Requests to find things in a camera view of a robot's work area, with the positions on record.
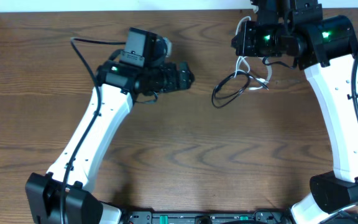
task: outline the green connector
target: green connector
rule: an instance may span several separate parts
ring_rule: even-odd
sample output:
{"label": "green connector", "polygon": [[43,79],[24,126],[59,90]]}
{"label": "green connector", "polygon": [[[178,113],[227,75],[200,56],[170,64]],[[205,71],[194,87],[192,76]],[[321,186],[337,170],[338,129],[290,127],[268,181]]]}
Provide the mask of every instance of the green connector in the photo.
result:
{"label": "green connector", "polygon": [[160,224],[168,224],[168,215],[160,216]]}

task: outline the green led light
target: green led light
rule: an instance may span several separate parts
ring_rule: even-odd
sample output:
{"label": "green led light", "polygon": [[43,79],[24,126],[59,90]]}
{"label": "green led light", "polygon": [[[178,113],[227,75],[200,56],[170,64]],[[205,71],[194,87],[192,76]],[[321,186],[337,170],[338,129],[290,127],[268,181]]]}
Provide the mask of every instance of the green led light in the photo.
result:
{"label": "green led light", "polygon": [[323,32],[323,37],[328,38],[331,35],[330,32]]}

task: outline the table surface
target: table surface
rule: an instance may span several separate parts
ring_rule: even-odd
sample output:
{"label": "table surface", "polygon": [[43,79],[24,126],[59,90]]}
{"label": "table surface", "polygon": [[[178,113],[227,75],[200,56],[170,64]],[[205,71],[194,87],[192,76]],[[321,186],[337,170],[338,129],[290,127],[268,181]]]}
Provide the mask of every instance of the table surface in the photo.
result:
{"label": "table surface", "polygon": [[[358,36],[358,9],[324,11],[338,14]],[[270,91],[247,91],[221,110],[211,105],[212,89],[234,70],[231,39],[248,15],[256,19],[240,10],[0,14],[0,223],[32,223],[25,182],[60,155],[88,105],[92,82],[70,37],[121,41],[130,27],[168,37],[170,60],[187,61],[196,82],[134,106],[104,157],[98,199],[156,211],[246,211],[288,208],[306,196],[310,177],[333,161],[303,72],[274,66]],[[79,46],[94,69],[118,48]],[[267,72],[259,59],[248,61],[255,74]]]}

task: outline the white wall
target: white wall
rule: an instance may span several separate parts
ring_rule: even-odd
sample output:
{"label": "white wall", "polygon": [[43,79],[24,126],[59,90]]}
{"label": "white wall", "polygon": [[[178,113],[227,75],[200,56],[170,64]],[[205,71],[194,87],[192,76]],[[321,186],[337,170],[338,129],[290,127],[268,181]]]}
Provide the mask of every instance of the white wall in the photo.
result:
{"label": "white wall", "polygon": [[[324,8],[358,7],[358,0],[319,0]],[[0,12],[250,9],[250,0],[0,0]]]}

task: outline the circuit board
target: circuit board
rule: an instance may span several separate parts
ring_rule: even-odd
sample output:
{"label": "circuit board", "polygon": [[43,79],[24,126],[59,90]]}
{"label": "circuit board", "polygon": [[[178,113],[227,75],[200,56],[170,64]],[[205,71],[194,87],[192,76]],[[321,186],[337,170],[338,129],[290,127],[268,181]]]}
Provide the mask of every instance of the circuit board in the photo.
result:
{"label": "circuit board", "polygon": [[[266,224],[279,224],[282,212],[255,212],[255,213],[152,213],[129,212],[125,222],[121,224],[223,224],[233,221],[258,221]],[[351,214],[358,219],[358,214]],[[354,224],[353,220],[337,217],[326,224]]]}

